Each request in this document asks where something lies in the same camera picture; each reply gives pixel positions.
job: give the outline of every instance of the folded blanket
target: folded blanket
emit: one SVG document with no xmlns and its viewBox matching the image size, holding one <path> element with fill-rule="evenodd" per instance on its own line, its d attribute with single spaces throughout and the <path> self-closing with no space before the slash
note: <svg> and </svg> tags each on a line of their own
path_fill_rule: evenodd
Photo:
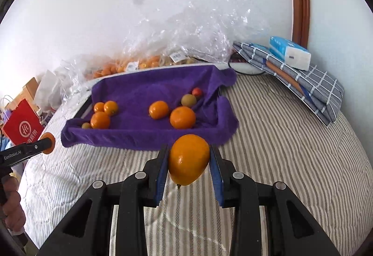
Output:
<svg viewBox="0 0 373 256">
<path fill-rule="evenodd" d="M 154 69 L 125 74 L 101 80 L 92 89 L 92 101 L 118 103 L 119 113 L 111 117 L 109 129 L 82 129 L 89 122 L 75 118 L 66 122 L 61 132 L 64 147 L 77 143 L 94 146 L 117 147 L 132 150 L 159 150 L 162 145 L 172 145 L 186 134 L 196 134 L 209 144 L 225 143 L 238 127 L 227 98 L 219 95 L 221 86 L 232 86 L 236 82 L 233 69 L 218 70 L 213 65 Z M 192 129 L 174 129 L 169 118 L 153 120 L 149 106 L 158 100 L 168 103 L 169 108 L 180 106 L 183 95 L 199 87 L 204 92 L 192 107 L 197 121 Z"/>
<path fill-rule="evenodd" d="M 233 47 L 247 62 L 277 77 L 325 126 L 336 121 L 344 88 L 333 75 L 318 70 L 312 64 L 308 71 L 292 68 L 262 45 L 234 42 Z"/>
</svg>

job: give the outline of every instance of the mattress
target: mattress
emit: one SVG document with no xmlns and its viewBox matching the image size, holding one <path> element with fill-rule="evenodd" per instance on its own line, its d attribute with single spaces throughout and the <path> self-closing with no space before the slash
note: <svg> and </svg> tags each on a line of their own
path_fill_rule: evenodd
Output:
<svg viewBox="0 0 373 256">
<path fill-rule="evenodd" d="M 236 133 L 220 147 L 222 157 L 257 182 L 284 181 L 341 255 L 352 255 L 373 227 L 373 171 L 345 116 L 340 113 L 325 128 L 272 76 L 238 76 L 221 93 L 239 120 Z M 19 193 L 25 229 L 38 247 L 95 180 L 122 181 L 157 156 L 154 151 L 84 144 L 64 148 L 61 129 L 89 94 L 75 95 L 56 112 L 46 128 L 56 137 L 55 150 L 30 159 L 23 174 Z M 229 255 L 234 210 L 219 207 L 208 168 L 180 190 L 168 176 L 160 206 L 145 208 L 144 216 L 149 255 Z M 262 234 L 265 242 L 264 215 Z"/>
</svg>

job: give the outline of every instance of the red shopping bag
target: red shopping bag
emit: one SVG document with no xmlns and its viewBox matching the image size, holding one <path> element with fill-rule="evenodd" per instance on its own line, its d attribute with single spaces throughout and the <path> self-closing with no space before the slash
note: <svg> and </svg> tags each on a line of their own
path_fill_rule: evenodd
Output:
<svg viewBox="0 0 373 256">
<path fill-rule="evenodd" d="M 18 104 L 7 123 L 3 126 L 3 131 L 14 145 L 38 140 L 43 129 L 38 116 L 26 99 L 23 99 Z"/>
</svg>

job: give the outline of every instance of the purple towel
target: purple towel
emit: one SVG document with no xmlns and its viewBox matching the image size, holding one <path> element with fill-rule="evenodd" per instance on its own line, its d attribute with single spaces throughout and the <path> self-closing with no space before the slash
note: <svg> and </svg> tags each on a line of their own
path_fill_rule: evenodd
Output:
<svg viewBox="0 0 373 256">
<path fill-rule="evenodd" d="M 107 130 L 82 129 L 87 119 L 70 119 L 61 133 L 64 147 L 77 143 L 94 146 L 159 150 L 172 145 L 179 137 L 196 134 L 209 144 L 221 145 L 236 132 L 238 120 L 226 97 L 219 96 L 220 86 L 236 82 L 233 69 L 218 70 L 213 65 L 165 68 L 103 79 L 92 89 L 92 101 L 116 101 L 119 113 L 111 117 Z M 197 121 L 192 129 L 174 129 L 168 117 L 153 120 L 149 106 L 158 100 L 170 110 L 180 106 L 184 94 L 199 87 L 204 96 L 192 107 Z"/>
</svg>

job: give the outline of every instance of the plaid fabric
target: plaid fabric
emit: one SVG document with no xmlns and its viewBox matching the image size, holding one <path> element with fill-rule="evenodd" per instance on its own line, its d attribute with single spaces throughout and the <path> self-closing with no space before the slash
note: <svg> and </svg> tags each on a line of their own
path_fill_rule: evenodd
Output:
<svg viewBox="0 0 373 256">
<path fill-rule="evenodd" d="M 316 65 L 310 65 L 308 71 L 292 68 L 273 56 L 268 48 L 261 45 L 235 42 L 233 47 L 247 62 L 274 75 L 285 84 L 325 126 L 337 120 L 344 88 L 330 73 L 318 70 Z M 296 84 L 292 84 L 293 81 L 284 78 L 286 75 L 281 75 L 283 73 L 294 79 Z"/>
</svg>

